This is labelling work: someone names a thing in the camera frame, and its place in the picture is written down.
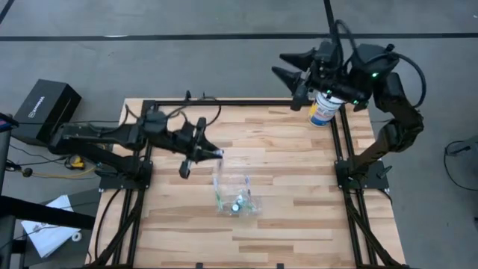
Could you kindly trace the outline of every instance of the clear plastic bag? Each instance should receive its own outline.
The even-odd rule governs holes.
[[[224,215],[248,216],[260,212],[260,199],[253,197],[248,176],[223,177],[223,160],[213,173],[217,211]]]

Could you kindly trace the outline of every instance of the concrete floor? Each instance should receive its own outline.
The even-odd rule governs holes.
[[[0,0],[0,9],[7,0]],[[473,0],[332,0],[336,19],[355,33],[478,32]],[[16,0],[0,25],[0,36],[207,34],[234,32],[327,32],[322,1],[312,0]],[[393,43],[417,62],[428,81],[420,108],[425,131],[414,146],[384,158],[394,213],[406,260],[414,268],[475,268],[478,256],[476,192],[457,188],[445,174],[443,148],[476,135],[474,90],[477,39],[357,40]],[[0,43],[0,108],[15,113],[39,78],[65,81],[83,97],[81,120],[115,120],[125,97],[183,97],[205,91],[219,97],[279,97],[288,90],[270,71],[286,67],[281,52],[305,52],[319,40],[108,41]],[[348,44],[344,45],[349,53]],[[396,71],[412,102],[419,97],[415,71]],[[375,108],[372,121],[388,119]],[[381,123],[374,123],[374,131]],[[12,144],[50,156],[44,149]],[[12,149],[13,161],[36,161]],[[453,177],[478,188],[476,154],[449,159]],[[38,171],[63,173],[47,164]],[[97,188],[99,181],[25,179],[8,174],[4,195],[41,202]],[[65,257],[35,268],[79,266],[84,256]]]

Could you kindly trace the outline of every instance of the wooden tabletop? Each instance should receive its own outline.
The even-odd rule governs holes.
[[[125,103],[140,114],[142,101]],[[217,107],[195,106],[184,112],[196,123],[199,117],[211,120]],[[286,268],[353,268],[344,199],[333,168],[332,132],[329,126],[311,125],[307,113],[308,108],[294,112],[281,106],[226,106],[206,129],[207,138],[225,151],[223,177],[250,177],[252,195],[260,197],[262,204],[257,217],[217,215],[211,175],[216,161],[193,165],[185,180],[178,174],[183,156],[153,149],[155,168],[144,199],[134,266],[193,268],[202,262],[206,268],[274,268],[277,263]],[[373,142],[368,112],[354,113],[347,107],[347,116],[359,154]],[[179,129],[182,121],[175,118],[168,128]],[[338,126],[343,139],[340,120]],[[342,147],[347,156],[344,140]],[[119,146],[114,151],[130,154]],[[94,235],[113,192],[102,194]],[[117,232],[124,193],[118,194],[107,213],[99,252]],[[366,191],[365,200],[373,232],[392,257],[405,262],[390,201],[378,191]],[[361,233],[360,237],[367,262]],[[129,234],[125,238],[123,262]]]

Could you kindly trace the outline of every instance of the white object on floor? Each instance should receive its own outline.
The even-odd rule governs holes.
[[[46,206],[73,212],[67,195],[58,197]],[[22,225],[42,258],[50,256],[66,240],[70,239],[73,234],[80,231],[78,228],[56,227],[55,225],[29,220],[22,221]]]
[[[83,237],[83,236],[81,236],[81,233],[80,233],[80,232],[75,232],[75,233],[72,235],[72,241],[73,241],[73,242],[79,242],[82,237]]]

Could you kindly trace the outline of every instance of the black case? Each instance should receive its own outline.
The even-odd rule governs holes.
[[[47,146],[61,123],[71,119],[80,100],[67,83],[39,79],[13,117],[19,128],[12,136],[29,145]]]

